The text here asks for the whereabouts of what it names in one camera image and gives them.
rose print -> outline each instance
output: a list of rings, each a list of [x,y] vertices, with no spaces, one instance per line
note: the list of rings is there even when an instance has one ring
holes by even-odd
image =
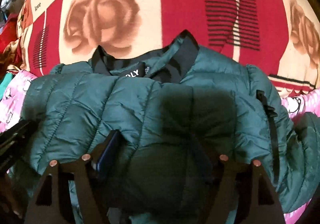
[[[129,53],[141,25],[135,0],[73,0],[63,36],[73,53],[101,45],[108,53]]]
[[[293,46],[301,54],[309,55],[310,68],[315,69],[320,60],[319,34],[314,23],[306,17],[302,7],[298,5],[297,0],[290,1],[290,11],[292,25],[290,39]]]

bolt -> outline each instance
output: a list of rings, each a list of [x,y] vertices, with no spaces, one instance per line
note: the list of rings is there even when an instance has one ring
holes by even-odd
[[[253,160],[253,165],[256,167],[259,167],[261,165],[261,162],[259,160]]]
[[[49,165],[50,165],[50,166],[56,166],[57,163],[58,163],[57,160],[52,160],[52,161],[49,163]]]
[[[89,154],[84,154],[83,156],[81,156],[82,160],[87,161],[91,158],[91,156]]]
[[[221,161],[228,161],[229,157],[227,155],[220,155],[219,156]]]

screw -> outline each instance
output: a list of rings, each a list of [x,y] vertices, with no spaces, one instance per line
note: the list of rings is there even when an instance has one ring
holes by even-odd
[[[50,166],[56,166],[57,163],[58,163],[57,160],[52,160],[52,161],[49,163],[49,165],[50,165]]]
[[[259,160],[253,160],[253,165],[256,167],[259,167],[261,165],[261,162]]]
[[[81,156],[82,160],[87,161],[91,158],[91,156],[89,154],[84,154],[83,156]]]
[[[229,157],[227,155],[220,155],[219,158],[221,161],[228,161],[229,160]]]

